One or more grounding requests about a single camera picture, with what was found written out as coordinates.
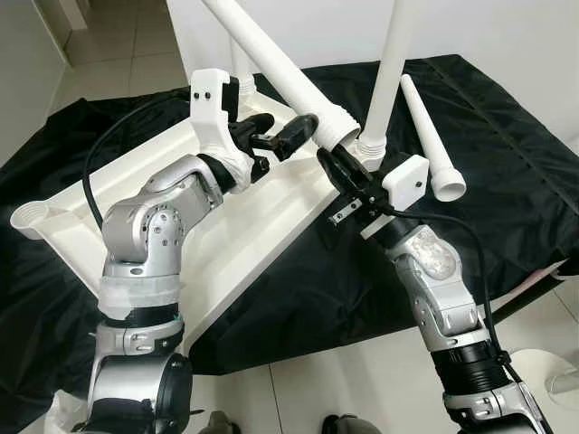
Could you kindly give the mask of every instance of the white tape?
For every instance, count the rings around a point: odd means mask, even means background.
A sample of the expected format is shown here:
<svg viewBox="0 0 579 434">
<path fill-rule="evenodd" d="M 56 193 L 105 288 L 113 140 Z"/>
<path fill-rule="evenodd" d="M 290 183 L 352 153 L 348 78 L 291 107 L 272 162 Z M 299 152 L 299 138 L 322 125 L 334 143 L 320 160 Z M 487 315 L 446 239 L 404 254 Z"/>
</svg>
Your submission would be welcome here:
<svg viewBox="0 0 579 434">
<path fill-rule="evenodd" d="M 157 278 L 100 278 L 99 310 L 111 319 L 123 320 L 135 307 L 177 303 L 181 281 L 178 275 Z"/>
<path fill-rule="evenodd" d="M 380 231 L 386 224 L 388 224 L 389 222 L 391 222 L 392 220 L 394 220 L 394 217 L 392 215 L 383 215 L 380 214 L 380 217 L 378 217 L 376 220 L 374 220 L 373 222 L 371 222 L 370 224 L 368 224 L 361 232 L 360 235 L 362 235 L 362 238 L 364 240 L 367 240 L 368 238 L 370 238 L 372 235 L 374 235 L 375 233 L 377 233 L 378 231 Z"/>
<path fill-rule="evenodd" d="M 235 181 L 235 188 L 232 193 L 241 193 L 252 183 L 253 160 L 250 156 L 240 150 L 230 152 L 223 146 L 204 145 L 201 146 L 201 154 L 211 156 L 219 161 Z"/>
</svg>

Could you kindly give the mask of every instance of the silver robot arm segment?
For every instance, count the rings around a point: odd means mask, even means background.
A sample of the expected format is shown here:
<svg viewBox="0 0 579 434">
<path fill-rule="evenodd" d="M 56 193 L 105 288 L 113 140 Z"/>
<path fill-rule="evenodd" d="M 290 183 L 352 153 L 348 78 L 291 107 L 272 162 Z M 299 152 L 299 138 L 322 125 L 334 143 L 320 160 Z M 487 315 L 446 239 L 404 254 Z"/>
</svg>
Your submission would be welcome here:
<svg viewBox="0 0 579 434">
<path fill-rule="evenodd" d="M 457 251 L 421 225 L 386 255 L 408 291 L 451 418 L 464 432 L 547 433 L 527 386 L 512 382 L 497 363 L 489 331 L 462 282 Z"/>
</svg>

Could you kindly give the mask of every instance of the floor tile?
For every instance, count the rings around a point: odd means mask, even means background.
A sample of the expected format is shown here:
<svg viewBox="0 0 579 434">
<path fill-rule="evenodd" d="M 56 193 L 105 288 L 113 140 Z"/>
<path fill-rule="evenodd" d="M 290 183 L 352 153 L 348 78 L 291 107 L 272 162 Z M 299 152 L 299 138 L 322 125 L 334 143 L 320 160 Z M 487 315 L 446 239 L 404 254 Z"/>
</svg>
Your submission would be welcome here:
<svg viewBox="0 0 579 434">
<path fill-rule="evenodd" d="M 71 64 L 130 58 L 136 25 L 136 9 L 92 11 L 89 28 L 72 32 L 66 44 Z"/>
<path fill-rule="evenodd" d="M 177 41 L 168 10 L 138 12 L 135 56 L 177 52 Z"/>
<path fill-rule="evenodd" d="M 280 434 L 268 366 L 219 377 L 195 375 L 191 409 L 203 409 L 205 413 L 191 417 L 185 434 L 197 434 L 214 410 L 225 411 L 242 432 Z"/>
<path fill-rule="evenodd" d="M 553 293 L 503 321 L 498 333 L 508 350 L 541 348 L 579 363 L 577 324 Z M 416 328 L 271 369 L 284 434 L 319 432 L 325 416 L 347 412 L 371 420 L 384 434 L 457 431 Z"/>
<path fill-rule="evenodd" d="M 178 53 L 156 54 L 133 59 L 129 95 L 144 95 L 187 85 L 183 63 Z"/>
<path fill-rule="evenodd" d="M 511 353 L 535 348 L 579 366 L 579 326 L 553 291 L 499 323 L 497 332 Z"/>
<path fill-rule="evenodd" d="M 555 288 L 555 293 L 563 302 L 575 321 L 579 323 L 579 280 L 567 280 Z"/>
<path fill-rule="evenodd" d="M 85 63 L 69 69 L 62 77 L 51 112 L 79 98 L 88 100 L 128 96 L 130 59 Z"/>
<path fill-rule="evenodd" d="M 456 432 L 416 328 L 271 368 L 284 434 L 318 433 L 332 413 L 356 414 L 383 433 Z"/>
</svg>

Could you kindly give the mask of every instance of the white mounting bracket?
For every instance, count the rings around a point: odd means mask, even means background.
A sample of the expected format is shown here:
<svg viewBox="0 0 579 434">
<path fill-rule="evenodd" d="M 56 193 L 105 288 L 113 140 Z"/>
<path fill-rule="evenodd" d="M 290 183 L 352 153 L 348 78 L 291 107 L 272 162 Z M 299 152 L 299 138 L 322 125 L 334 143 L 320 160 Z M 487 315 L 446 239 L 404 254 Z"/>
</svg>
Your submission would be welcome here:
<svg viewBox="0 0 579 434">
<path fill-rule="evenodd" d="M 429 162 L 423 156 L 411 156 L 382 180 L 388 202 L 396 211 L 404 211 L 426 193 Z"/>
</svg>

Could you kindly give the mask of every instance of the white wall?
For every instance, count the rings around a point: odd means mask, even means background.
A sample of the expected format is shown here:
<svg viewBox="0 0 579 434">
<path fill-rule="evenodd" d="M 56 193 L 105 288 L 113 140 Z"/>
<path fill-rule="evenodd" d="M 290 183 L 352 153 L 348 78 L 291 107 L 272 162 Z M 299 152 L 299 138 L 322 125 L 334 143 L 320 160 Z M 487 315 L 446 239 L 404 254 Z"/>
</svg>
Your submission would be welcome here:
<svg viewBox="0 0 579 434">
<path fill-rule="evenodd" d="M 408 58 L 461 54 L 559 138 L 579 133 L 577 0 L 417 1 L 422 17 Z M 227 35 L 203 3 L 167 3 L 187 75 L 195 68 L 229 70 Z M 242 0 L 300 67 L 377 60 L 392 4 L 392 0 Z"/>
<path fill-rule="evenodd" d="M 0 166 L 46 120 L 64 73 L 29 0 L 0 1 Z"/>
<path fill-rule="evenodd" d="M 61 47 L 69 39 L 71 24 L 62 10 L 61 2 L 57 0 L 37 0 L 36 2 L 50 25 L 56 41 Z"/>
</svg>

